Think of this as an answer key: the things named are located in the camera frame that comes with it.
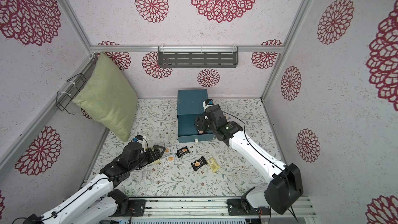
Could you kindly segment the teal drawer cabinet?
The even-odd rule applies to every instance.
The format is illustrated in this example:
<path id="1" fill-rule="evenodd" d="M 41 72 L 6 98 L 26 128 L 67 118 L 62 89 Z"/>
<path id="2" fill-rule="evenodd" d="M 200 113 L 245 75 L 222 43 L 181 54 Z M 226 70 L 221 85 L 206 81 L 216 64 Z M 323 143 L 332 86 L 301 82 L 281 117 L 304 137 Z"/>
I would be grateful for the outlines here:
<path id="1" fill-rule="evenodd" d="M 178 142 L 197 143 L 212 141 L 214 135 L 198 134 L 195 119 L 204 113 L 203 102 L 208 99 L 206 89 L 179 90 L 177 94 Z"/>

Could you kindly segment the black cookie packet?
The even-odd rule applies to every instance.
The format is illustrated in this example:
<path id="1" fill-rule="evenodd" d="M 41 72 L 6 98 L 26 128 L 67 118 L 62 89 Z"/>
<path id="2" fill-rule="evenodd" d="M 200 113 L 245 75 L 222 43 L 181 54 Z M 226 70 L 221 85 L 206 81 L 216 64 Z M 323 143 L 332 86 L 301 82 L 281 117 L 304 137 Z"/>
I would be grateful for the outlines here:
<path id="1" fill-rule="evenodd" d="M 187 155 L 187 154 L 189 154 L 189 153 L 190 153 L 190 151 L 189 151 L 188 147 L 185 146 L 185 147 L 182 147 L 182 148 L 180 148 L 180 149 L 177 150 L 176 156 L 177 156 L 178 158 L 181 158 L 182 156 Z"/>
<path id="2" fill-rule="evenodd" d="M 192 162 L 191 166 L 192 166 L 193 170 L 196 172 L 198 169 L 200 169 L 201 167 L 203 167 L 204 165 L 207 165 L 207 164 L 208 164 L 207 160 L 204 158 L 204 156 L 201 156 L 200 159 Z"/>

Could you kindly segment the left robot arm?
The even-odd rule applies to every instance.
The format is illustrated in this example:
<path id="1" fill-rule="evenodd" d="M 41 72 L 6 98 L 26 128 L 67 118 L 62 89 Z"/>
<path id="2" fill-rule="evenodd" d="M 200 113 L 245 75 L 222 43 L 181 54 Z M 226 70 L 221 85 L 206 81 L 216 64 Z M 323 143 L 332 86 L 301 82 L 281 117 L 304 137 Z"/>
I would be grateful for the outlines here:
<path id="1" fill-rule="evenodd" d="M 131 172 L 159 160 L 164 146 L 147 149 L 139 142 L 129 142 L 112 162 L 105 165 L 95 177 L 79 191 L 53 209 L 38 216 L 23 219 L 25 224 L 97 224 L 103 219 L 133 213 L 129 197 L 117 189 Z"/>

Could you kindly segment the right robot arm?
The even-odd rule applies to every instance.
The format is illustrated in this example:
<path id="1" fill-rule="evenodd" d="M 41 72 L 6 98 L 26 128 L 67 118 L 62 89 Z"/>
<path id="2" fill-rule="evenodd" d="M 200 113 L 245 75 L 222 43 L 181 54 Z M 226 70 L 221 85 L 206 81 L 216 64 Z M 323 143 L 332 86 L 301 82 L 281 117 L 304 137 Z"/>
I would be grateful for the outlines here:
<path id="1" fill-rule="evenodd" d="M 246 214 L 263 209 L 280 215 L 295 215 L 293 203 L 303 195 L 301 171 L 295 164 L 286 165 L 274 158 L 246 133 L 245 126 L 228 121 L 224 111 L 211 99 L 203 103 L 204 113 L 195 119 L 198 132 L 211 132 L 217 140 L 240 153 L 265 179 L 266 186 L 254 187 L 240 198 Z"/>

